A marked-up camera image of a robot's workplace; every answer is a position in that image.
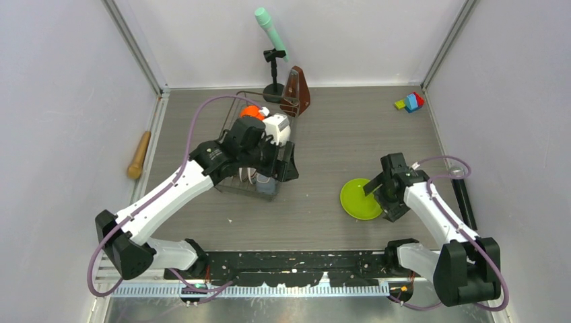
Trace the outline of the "lime green plate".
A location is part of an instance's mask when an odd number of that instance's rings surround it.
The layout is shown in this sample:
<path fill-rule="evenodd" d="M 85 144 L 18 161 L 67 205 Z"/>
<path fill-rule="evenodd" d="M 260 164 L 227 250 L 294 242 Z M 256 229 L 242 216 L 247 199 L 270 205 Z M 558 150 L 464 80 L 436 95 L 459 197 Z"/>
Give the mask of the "lime green plate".
<path fill-rule="evenodd" d="M 383 210 L 372 194 L 364 194 L 364 186 L 369 179 L 355 178 L 341 188 L 339 200 L 343 210 L 351 217 L 368 221 L 379 217 Z"/>

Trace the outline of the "small grey patterned mug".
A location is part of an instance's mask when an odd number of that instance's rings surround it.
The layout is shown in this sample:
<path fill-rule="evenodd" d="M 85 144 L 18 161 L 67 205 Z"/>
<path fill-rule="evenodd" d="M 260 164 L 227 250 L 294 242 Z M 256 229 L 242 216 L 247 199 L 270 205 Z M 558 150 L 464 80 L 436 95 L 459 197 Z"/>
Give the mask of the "small grey patterned mug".
<path fill-rule="evenodd" d="M 256 175 L 256 190 L 261 194 L 274 195 L 276 192 L 276 180 L 262 174 Z"/>

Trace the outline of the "black wire dish rack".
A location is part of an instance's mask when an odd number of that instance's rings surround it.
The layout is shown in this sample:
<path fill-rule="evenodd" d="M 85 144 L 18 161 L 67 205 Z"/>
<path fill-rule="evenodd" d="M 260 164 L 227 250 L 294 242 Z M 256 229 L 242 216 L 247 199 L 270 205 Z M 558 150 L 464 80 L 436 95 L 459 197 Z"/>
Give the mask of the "black wire dish rack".
<path fill-rule="evenodd" d="M 289 96 L 265 95 L 261 92 L 239 91 L 237 96 L 248 98 L 265 106 L 270 113 L 280 113 L 288 117 L 290 122 L 290 137 L 294 138 L 296 119 L 300 115 L 301 105 L 297 98 Z M 224 121 L 223 130 L 229 129 L 240 113 L 250 104 L 242 99 L 233 100 Z M 269 180 L 253 170 L 243 170 L 237 175 L 227 178 L 219 183 L 216 188 L 220 192 L 230 192 L 255 198 L 272 201 L 279 192 L 280 184 L 276 180 Z"/>

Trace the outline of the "orange bowl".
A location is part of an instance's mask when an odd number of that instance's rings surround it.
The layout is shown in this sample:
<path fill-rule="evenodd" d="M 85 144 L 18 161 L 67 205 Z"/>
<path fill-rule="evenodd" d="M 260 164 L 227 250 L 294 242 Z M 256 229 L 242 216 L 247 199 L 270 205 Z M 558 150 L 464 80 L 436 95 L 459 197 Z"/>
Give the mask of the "orange bowl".
<path fill-rule="evenodd" d="M 262 110 L 258 106 L 247 106 L 240 111 L 239 117 L 243 118 L 245 116 L 257 118 L 259 120 L 264 120 L 265 115 L 263 114 Z"/>

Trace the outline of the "white bowl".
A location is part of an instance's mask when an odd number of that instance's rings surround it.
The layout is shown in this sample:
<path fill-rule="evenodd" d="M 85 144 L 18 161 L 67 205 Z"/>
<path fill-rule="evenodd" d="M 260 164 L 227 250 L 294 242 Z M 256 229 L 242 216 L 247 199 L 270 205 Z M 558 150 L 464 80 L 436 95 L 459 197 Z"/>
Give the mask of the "white bowl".
<path fill-rule="evenodd" d="M 280 122 L 277 126 L 278 134 L 277 134 L 277 142 L 279 146 L 284 146 L 290 139 L 291 135 L 291 127 L 290 127 L 290 120 L 286 116 L 282 116 L 280 118 Z"/>

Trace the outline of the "green rimmed white plate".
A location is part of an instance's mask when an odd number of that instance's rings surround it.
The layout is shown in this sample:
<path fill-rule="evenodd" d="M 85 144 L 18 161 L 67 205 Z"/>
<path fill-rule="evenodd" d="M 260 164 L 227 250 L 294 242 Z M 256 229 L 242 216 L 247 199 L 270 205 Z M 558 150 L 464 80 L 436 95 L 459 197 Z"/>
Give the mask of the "green rimmed white plate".
<path fill-rule="evenodd" d="M 255 184 L 257 182 L 257 171 L 253 168 L 248 168 L 247 174 L 248 174 L 248 181 L 251 184 Z"/>

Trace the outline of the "white printed round plate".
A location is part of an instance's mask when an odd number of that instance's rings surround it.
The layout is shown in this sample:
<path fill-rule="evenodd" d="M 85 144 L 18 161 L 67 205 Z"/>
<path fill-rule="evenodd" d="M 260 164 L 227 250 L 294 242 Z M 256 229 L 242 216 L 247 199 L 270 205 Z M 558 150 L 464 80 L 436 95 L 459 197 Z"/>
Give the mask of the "white printed round plate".
<path fill-rule="evenodd" d="M 239 176 L 242 182 L 248 182 L 250 180 L 250 175 L 248 168 L 240 168 L 239 169 Z"/>

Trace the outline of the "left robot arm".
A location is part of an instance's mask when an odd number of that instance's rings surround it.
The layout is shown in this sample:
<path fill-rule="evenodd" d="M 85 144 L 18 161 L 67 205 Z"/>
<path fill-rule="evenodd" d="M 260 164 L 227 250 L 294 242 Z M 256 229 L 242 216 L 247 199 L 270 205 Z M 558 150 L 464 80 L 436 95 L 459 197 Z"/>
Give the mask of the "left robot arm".
<path fill-rule="evenodd" d="M 196 243 L 153 239 L 154 232 L 200 194 L 233 177 L 243 168 L 279 182 L 298 178 L 290 121 L 284 114 L 259 120 L 237 118 L 212 141 L 200 143 L 170 177 L 143 198 L 113 214 L 96 216 L 102 250 L 124 280 L 149 268 L 182 270 L 197 279 L 207 268 Z"/>

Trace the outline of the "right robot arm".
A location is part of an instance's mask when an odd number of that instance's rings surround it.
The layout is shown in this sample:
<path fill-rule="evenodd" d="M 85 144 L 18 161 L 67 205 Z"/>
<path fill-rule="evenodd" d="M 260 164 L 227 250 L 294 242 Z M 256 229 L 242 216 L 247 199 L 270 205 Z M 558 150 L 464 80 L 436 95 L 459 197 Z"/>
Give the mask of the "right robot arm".
<path fill-rule="evenodd" d="M 381 173 L 364 186 L 364 194 L 374 197 L 390 222 L 413 211 L 441 245 L 433 252 L 413 238 L 390 241 L 383 256 L 387 272 L 425 278 L 447 307 L 508 299 L 497 241 L 481 237 L 454 213 L 419 162 L 409 166 L 402 153 L 390 153 L 380 164 Z"/>

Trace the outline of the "brown metronome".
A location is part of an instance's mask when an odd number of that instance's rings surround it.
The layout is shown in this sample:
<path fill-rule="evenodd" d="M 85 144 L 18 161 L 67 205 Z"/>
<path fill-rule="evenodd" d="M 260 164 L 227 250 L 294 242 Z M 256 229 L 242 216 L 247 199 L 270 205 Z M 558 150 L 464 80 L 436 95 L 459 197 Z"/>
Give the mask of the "brown metronome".
<path fill-rule="evenodd" d="M 296 118 L 309 106 L 310 91 L 304 72 L 299 66 L 293 66 L 284 85 L 280 108 L 288 116 Z"/>

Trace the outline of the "black microphone stand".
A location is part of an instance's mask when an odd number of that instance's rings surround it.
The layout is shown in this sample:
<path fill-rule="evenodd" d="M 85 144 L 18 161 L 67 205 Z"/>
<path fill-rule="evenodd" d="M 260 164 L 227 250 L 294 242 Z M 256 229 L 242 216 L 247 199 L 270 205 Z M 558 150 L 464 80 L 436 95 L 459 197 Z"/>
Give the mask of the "black microphone stand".
<path fill-rule="evenodd" d="M 277 59 L 284 58 L 286 52 L 284 50 L 265 50 L 263 52 L 264 58 L 271 66 L 272 82 L 267 85 L 263 90 L 263 98 L 266 102 L 279 104 L 281 102 L 281 95 L 283 93 L 284 85 L 277 81 Z"/>

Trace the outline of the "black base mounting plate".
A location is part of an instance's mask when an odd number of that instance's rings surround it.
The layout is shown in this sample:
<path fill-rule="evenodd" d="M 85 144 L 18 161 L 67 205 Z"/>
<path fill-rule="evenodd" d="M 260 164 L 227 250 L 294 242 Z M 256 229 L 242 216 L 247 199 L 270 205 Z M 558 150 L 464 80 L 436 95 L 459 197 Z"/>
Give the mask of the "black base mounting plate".
<path fill-rule="evenodd" d="M 204 252 L 187 270 L 165 270 L 164 278 L 202 280 L 212 288 L 227 282 L 256 291 L 268 286 L 273 292 L 280 287 L 313 289 L 320 283 L 332 289 L 364 291 L 390 279 L 389 295 L 408 301 L 415 275 L 393 268 L 382 251 L 225 251 Z"/>

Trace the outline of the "colourful toy blocks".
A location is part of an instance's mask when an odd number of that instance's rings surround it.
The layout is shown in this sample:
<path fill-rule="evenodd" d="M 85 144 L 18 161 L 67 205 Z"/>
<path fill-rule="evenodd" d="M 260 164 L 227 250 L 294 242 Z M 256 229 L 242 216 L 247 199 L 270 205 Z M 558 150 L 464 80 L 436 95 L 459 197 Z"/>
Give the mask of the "colourful toy blocks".
<path fill-rule="evenodd" d="M 394 103 L 394 107 L 397 110 L 404 109 L 408 113 L 412 113 L 422 108 L 425 102 L 426 101 L 417 92 L 412 92 L 408 94 L 404 99 L 396 101 Z"/>

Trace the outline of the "wooden rolling pin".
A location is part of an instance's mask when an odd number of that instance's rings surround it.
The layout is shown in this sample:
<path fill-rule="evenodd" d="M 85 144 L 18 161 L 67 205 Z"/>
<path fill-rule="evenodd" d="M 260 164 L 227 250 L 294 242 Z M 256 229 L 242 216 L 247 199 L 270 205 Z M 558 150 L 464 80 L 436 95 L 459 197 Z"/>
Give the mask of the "wooden rolling pin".
<path fill-rule="evenodd" d="M 141 176 L 151 136 L 152 133 L 150 131 L 146 131 L 142 134 L 133 155 L 133 159 L 127 168 L 128 178 L 136 180 Z"/>

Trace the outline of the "mint green microphone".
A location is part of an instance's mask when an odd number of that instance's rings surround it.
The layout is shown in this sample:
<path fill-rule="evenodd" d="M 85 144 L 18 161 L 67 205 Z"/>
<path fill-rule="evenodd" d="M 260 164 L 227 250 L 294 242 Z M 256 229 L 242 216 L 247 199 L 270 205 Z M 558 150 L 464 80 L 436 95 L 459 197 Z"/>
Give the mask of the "mint green microphone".
<path fill-rule="evenodd" d="M 268 39 L 270 39 L 272 45 L 276 50 L 282 50 L 285 52 L 285 57 L 283 60 L 285 62 L 289 61 L 289 52 L 286 49 L 283 40 L 281 39 L 279 33 L 277 32 L 273 19 L 269 12 L 264 7 L 259 7 L 254 12 L 255 18 L 257 20 L 258 25 L 262 28 L 262 30 L 266 33 Z"/>

